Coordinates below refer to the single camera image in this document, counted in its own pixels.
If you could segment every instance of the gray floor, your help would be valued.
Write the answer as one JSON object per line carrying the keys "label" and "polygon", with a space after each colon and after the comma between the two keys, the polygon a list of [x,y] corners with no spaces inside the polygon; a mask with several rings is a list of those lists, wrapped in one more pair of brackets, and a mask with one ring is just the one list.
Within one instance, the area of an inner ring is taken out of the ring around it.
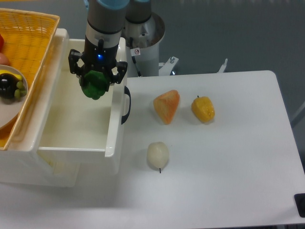
{"label": "gray floor", "polygon": [[[82,0],[1,2],[0,7],[61,17],[71,38],[84,38]],[[179,74],[271,70],[278,77],[289,117],[305,100],[305,0],[152,0],[166,25],[160,61],[180,59]],[[305,162],[305,120],[294,128]]]}

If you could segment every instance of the white plastic bin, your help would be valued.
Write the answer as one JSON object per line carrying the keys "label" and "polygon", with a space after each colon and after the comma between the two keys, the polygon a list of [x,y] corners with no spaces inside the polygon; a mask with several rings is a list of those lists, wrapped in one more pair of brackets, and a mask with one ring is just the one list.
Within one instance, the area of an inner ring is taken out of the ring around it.
{"label": "white plastic bin", "polygon": [[[119,47],[117,60],[126,61],[124,39]],[[31,112],[8,151],[0,152],[0,182],[72,187],[80,163],[118,172],[127,76],[99,100],[87,98],[68,63],[70,49],[83,48],[84,40],[69,40],[57,29]]]}

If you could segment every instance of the sticker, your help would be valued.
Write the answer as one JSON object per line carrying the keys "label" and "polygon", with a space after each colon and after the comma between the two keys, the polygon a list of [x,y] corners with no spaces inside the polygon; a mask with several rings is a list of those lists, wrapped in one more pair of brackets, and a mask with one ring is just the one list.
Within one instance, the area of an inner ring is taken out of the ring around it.
{"label": "sticker", "polygon": [[141,52],[140,52],[140,49],[139,49],[139,48],[130,49],[130,53],[131,53],[132,56],[141,55]]}

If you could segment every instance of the basket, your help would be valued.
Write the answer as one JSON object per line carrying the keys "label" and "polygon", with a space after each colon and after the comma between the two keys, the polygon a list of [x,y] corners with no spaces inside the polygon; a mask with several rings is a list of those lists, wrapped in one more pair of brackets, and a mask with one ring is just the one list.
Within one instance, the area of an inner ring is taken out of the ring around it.
{"label": "basket", "polygon": [[42,72],[59,16],[45,13],[0,8],[0,34],[4,53],[10,65],[18,69],[29,86],[27,98],[17,119],[0,130],[0,150],[7,150],[17,134]]}

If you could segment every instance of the yellow bell pepper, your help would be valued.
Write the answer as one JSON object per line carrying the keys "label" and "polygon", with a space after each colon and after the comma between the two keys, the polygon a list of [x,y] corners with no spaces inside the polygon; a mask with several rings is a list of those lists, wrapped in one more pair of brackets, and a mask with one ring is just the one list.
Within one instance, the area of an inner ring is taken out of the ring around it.
{"label": "yellow bell pepper", "polygon": [[192,111],[196,117],[203,123],[212,120],[215,116],[215,110],[209,97],[196,98],[192,103]]}

